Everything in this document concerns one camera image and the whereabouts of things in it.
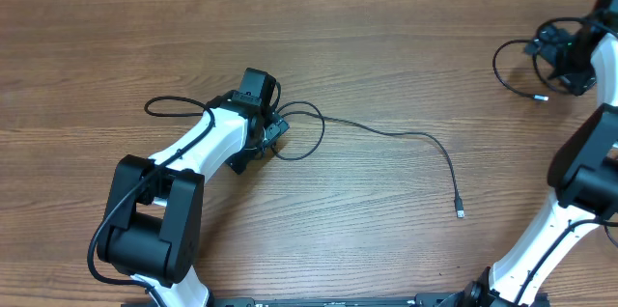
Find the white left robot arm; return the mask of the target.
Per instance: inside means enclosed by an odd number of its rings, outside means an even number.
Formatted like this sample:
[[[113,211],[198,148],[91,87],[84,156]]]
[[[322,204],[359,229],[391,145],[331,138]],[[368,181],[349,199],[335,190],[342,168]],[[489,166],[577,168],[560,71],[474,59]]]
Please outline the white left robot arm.
[[[204,186],[223,165],[241,174],[288,129],[280,85],[245,70],[239,88],[201,103],[199,122],[167,149],[118,163],[87,265],[100,282],[138,286],[152,306],[209,306],[195,262]]]

